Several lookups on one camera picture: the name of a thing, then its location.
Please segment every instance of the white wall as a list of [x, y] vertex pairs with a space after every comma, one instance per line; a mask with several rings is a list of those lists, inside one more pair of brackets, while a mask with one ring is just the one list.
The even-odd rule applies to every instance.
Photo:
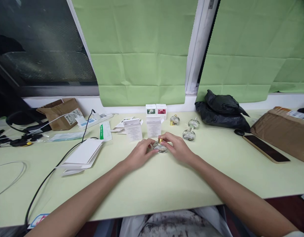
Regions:
[[[32, 108], [41, 107], [48, 103], [54, 102], [61, 98], [75, 97], [78, 101], [83, 114], [86, 116], [94, 109], [98, 113], [145, 113], [145, 106], [131, 106], [131, 107], [103, 107], [99, 96], [52, 96], [52, 97], [24, 97], [24, 101]], [[195, 111], [196, 95], [186, 95], [185, 104], [168, 105], [168, 112], [187, 112]], [[272, 109], [275, 106], [285, 108], [304, 108], [304, 94], [285, 94], [274, 93], [269, 94], [267, 100], [255, 103], [241, 103], [245, 110], [256, 109]]]

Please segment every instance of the green window shade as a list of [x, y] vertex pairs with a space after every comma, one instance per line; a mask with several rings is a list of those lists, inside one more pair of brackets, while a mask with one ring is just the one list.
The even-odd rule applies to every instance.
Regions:
[[200, 80], [238, 102], [304, 92], [304, 0], [221, 0]]
[[197, 0], [73, 0], [103, 106], [180, 104]]

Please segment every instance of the light green desk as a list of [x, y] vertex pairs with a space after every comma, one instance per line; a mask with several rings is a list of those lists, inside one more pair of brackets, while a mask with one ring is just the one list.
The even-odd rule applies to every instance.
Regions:
[[[252, 117], [262, 112], [248, 111]], [[195, 112], [177, 113], [179, 126], [169, 125], [169, 118], [162, 124], [162, 133], [168, 131], [181, 136], [187, 123], [197, 116]], [[145, 114], [116, 115], [110, 119], [113, 128], [124, 117], [136, 116], [145, 120]], [[75, 126], [69, 132], [78, 131]], [[89, 129], [86, 137], [98, 137], [99, 126]], [[146, 124], [142, 125], [147, 138]], [[304, 163], [280, 151], [291, 162], [275, 164], [249, 145], [242, 137], [225, 129], [205, 125], [195, 131], [195, 142], [187, 142], [190, 149], [208, 163], [246, 186], [262, 198], [272, 198], [304, 193]], [[24, 224], [24, 218], [38, 186], [66, 152], [79, 140], [35, 143], [29, 147], [0, 148], [0, 164], [24, 161], [27, 170], [5, 193], [0, 195], [0, 227]], [[136, 146], [126, 135], [113, 134], [104, 144], [92, 168], [82, 173], [61, 177], [63, 170], [56, 170], [45, 183], [34, 202], [30, 221], [42, 213], [50, 213], [75, 193], [102, 176], [123, 160]], [[0, 167], [0, 191], [9, 185], [20, 172], [20, 164]], [[129, 174], [109, 193], [91, 220], [155, 213], [221, 204], [221, 200], [192, 169], [178, 163], [167, 152], [156, 154], [141, 169]]]

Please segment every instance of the glass perfume bottle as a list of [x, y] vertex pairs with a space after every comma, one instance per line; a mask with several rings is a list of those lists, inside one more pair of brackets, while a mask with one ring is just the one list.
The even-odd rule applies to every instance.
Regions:
[[186, 129], [183, 132], [183, 138], [190, 142], [193, 142], [195, 140], [196, 134], [193, 132], [193, 127], [190, 127], [189, 130]]
[[163, 141], [162, 138], [159, 138], [155, 143], [153, 144], [154, 150], [159, 150], [159, 153], [165, 153], [167, 152], [167, 148], [163, 145], [161, 145], [161, 142]]
[[179, 117], [177, 117], [177, 115], [172, 116], [169, 120], [171, 126], [179, 125], [179, 121], [180, 121], [180, 119], [179, 119]]
[[193, 129], [198, 129], [199, 125], [200, 125], [200, 123], [197, 120], [197, 117], [189, 120], [189, 122], [188, 122], [189, 130], [186, 129], [183, 132], [183, 138], [187, 141], [193, 142], [196, 138], [196, 134], [193, 132]]
[[189, 122], [188, 122], [188, 126], [192, 127], [193, 129], [196, 129], [196, 130], [199, 128], [199, 125], [200, 125], [200, 123], [197, 120], [197, 117], [189, 120]]

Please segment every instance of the computer mouse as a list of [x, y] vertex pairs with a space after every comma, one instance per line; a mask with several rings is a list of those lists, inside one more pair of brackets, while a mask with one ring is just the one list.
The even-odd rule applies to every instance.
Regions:
[[234, 133], [239, 136], [244, 136], [244, 134], [245, 134], [245, 132], [243, 132], [241, 129], [234, 130]]

